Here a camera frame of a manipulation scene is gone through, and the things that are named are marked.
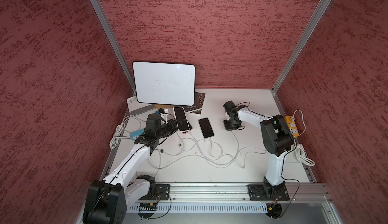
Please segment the pink case phone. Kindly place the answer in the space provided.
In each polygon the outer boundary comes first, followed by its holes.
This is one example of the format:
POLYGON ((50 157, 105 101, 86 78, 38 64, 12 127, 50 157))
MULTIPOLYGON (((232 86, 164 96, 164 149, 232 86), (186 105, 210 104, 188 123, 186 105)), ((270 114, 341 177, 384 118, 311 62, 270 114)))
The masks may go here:
POLYGON ((187 133, 193 129, 192 125, 188 122, 188 129, 184 131, 184 133, 187 133))
POLYGON ((173 112, 176 120, 180 122, 179 131, 184 132, 188 129, 188 120, 186 117, 185 109, 183 107, 175 107, 173 112))

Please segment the clear case phone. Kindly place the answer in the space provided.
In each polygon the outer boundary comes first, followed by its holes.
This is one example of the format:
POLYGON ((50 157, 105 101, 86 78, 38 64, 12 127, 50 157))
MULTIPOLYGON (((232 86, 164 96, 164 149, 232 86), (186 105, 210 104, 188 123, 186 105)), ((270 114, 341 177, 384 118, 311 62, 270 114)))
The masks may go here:
POLYGON ((208 118, 199 119, 199 125, 204 138, 214 137, 214 132, 208 118))

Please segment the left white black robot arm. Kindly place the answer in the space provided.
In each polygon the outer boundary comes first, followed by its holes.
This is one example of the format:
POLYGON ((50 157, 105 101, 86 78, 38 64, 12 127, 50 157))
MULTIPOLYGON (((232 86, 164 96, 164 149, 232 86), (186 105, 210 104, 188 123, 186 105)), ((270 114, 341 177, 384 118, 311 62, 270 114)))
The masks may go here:
POLYGON ((166 140, 179 130, 183 122, 165 120, 160 114, 150 114, 146 127, 134 141, 126 158, 103 180, 93 181, 88 189, 82 221, 85 224, 121 224, 127 209, 138 200, 170 200, 169 193, 158 191, 155 178, 135 177, 139 167, 152 155, 160 139, 166 140))

